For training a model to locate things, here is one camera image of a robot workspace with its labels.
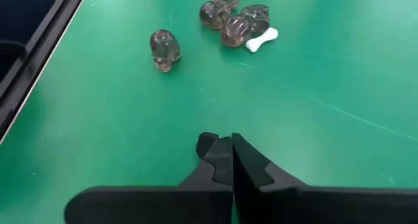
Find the green table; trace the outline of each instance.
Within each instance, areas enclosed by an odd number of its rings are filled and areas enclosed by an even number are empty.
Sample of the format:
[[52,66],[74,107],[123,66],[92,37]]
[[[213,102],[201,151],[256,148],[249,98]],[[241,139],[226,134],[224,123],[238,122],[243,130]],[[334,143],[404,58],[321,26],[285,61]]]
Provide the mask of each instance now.
[[[0,223],[62,223],[96,185],[176,185],[199,133],[242,133],[312,185],[418,187],[417,0],[241,0],[279,38],[252,54],[207,0],[85,0],[0,147]],[[174,70],[149,38],[172,31]]]

